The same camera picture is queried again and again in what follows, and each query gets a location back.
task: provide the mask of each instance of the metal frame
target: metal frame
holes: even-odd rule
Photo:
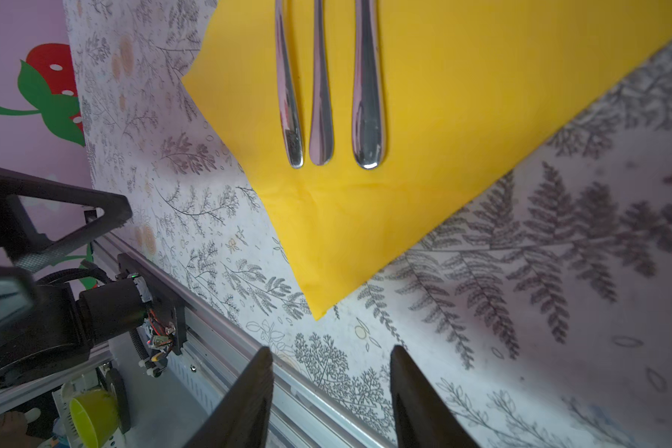
[[[116,257],[126,253],[149,268],[152,275],[176,291],[187,303],[188,342],[185,355],[190,371],[214,388],[221,398],[261,344],[204,300],[171,278],[113,233],[98,238],[94,253],[117,270]],[[297,447],[392,447],[393,444],[317,388],[300,372],[274,356],[276,383],[270,425]]]

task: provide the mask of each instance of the yellow napkin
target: yellow napkin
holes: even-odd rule
[[[284,0],[304,148],[313,1]],[[183,82],[244,168],[313,315],[473,199],[672,39],[672,0],[380,0],[387,155],[352,155],[355,9],[325,0],[335,154],[287,161],[274,0],[221,0]]]

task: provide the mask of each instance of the floral pattern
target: floral pattern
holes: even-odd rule
[[[180,81],[216,7],[65,0],[123,238],[391,440],[402,344],[481,445],[672,447],[672,42],[316,322]]]

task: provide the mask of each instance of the black bracket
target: black bracket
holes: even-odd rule
[[[184,299],[160,279],[152,275],[148,267],[136,261],[127,254],[116,257],[119,263],[119,272],[122,278],[130,274],[139,274],[146,281],[146,286],[152,293],[152,307],[157,319],[165,325],[174,325],[173,352],[181,355],[182,345],[187,340],[187,323],[184,317]]]

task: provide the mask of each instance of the silver spoon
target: silver spoon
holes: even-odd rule
[[[313,111],[309,155],[314,165],[325,165],[334,155],[334,122],[323,40],[323,3],[313,2]]]
[[[375,0],[356,0],[356,70],[353,85],[353,154],[369,170],[385,154],[383,93]]]
[[[287,147],[288,162],[294,168],[304,165],[304,146],[301,141],[301,123],[295,101],[294,81],[288,64],[287,40],[284,34],[284,5],[276,0],[276,81],[278,83],[278,109],[281,129]]]

